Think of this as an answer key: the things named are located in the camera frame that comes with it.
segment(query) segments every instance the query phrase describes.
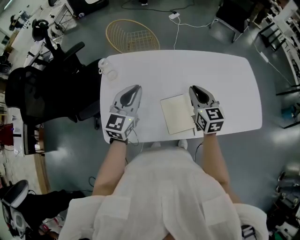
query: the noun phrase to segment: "white cable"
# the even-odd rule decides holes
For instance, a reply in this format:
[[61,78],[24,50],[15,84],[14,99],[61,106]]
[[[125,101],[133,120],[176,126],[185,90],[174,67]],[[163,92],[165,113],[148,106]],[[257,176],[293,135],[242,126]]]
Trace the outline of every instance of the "white cable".
[[186,23],[180,24],[180,18],[179,17],[177,17],[177,18],[179,19],[179,23],[176,23],[171,18],[169,18],[173,23],[175,23],[177,25],[177,33],[176,33],[175,43],[174,43],[174,47],[173,47],[174,50],[175,50],[175,46],[176,46],[176,43],[177,43],[177,37],[178,37],[178,33],[179,33],[179,26],[186,25],[186,26],[189,26],[189,27],[192,27],[192,28],[203,28],[203,27],[207,27],[207,26],[209,26],[211,24],[211,22],[210,22],[207,25],[203,25],[203,26],[198,26],[197,27],[197,26],[192,26],[192,25],[186,24]]
[[[257,49],[257,46],[256,46],[256,44],[255,44],[255,41],[254,41],[254,39],[253,39],[253,37],[252,37],[252,34],[251,34],[251,32],[250,32],[250,30],[249,30],[249,28],[248,28],[248,31],[249,31],[249,34],[250,34],[250,36],[251,36],[251,39],[252,39],[252,43],[254,44],[254,47],[255,47],[255,49],[256,49],[256,51],[259,53],[259,55],[261,55],[261,53],[258,51],[258,49]],[[290,85],[292,85],[291,83],[290,83],[290,81],[289,80],[287,80],[287,78],[272,64],[272,63],[270,63],[270,60],[268,61],[268,63],[276,70],[276,71],[278,71],[279,73],[280,73],[280,75],[282,75],[282,77],[290,84]]]

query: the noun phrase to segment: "sleeve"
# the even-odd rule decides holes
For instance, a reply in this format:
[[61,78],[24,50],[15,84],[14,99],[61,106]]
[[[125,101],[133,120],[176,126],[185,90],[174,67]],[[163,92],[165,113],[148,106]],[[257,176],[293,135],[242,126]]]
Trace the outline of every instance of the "sleeve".
[[73,199],[67,211],[65,224],[59,240],[92,239],[93,225],[104,196]]
[[268,240],[267,214],[257,207],[247,204],[235,203],[236,211],[239,215],[241,225],[254,227],[257,240]]

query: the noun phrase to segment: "desk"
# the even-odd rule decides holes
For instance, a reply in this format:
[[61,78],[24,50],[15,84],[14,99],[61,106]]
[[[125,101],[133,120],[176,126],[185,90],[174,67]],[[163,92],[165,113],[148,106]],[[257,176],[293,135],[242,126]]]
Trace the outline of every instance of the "desk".
[[[193,130],[169,135],[160,100],[188,92],[191,85],[210,91],[224,110],[226,120],[219,135],[245,132],[262,126],[262,107],[249,62],[242,57],[216,52],[147,51],[109,56],[118,78],[102,76],[100,109],[102,128],[107,124],[110,105],[124,88],[142,86],[140,121],[135,128],[139,142],[203,137]],[[109,137],[103,132],[105,141]],[[134,133],[129,141],[136,143]]]

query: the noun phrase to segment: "round rattan chair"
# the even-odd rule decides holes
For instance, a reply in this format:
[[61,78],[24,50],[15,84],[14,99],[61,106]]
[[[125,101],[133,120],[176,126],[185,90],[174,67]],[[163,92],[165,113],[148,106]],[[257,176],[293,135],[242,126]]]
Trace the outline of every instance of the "round rattan chair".
[[120,53],[132,53],[159,50],[159,41],[155,34],[139,22],[119,19],[108,24],[106,38]]

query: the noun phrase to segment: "white shoe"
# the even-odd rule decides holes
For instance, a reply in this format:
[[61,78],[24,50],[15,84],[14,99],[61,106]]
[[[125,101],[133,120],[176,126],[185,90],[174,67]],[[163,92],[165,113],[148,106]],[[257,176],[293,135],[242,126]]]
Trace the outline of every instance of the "white shoe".
[[187,140],[186,139],[179,140],[178,147],[184,148],[185,150],[187,150],[188,149],[188,142],[187,142]]
[[160,148],[161,145],[160,145],[160,142],[154,142],[151,146],[151,148]]

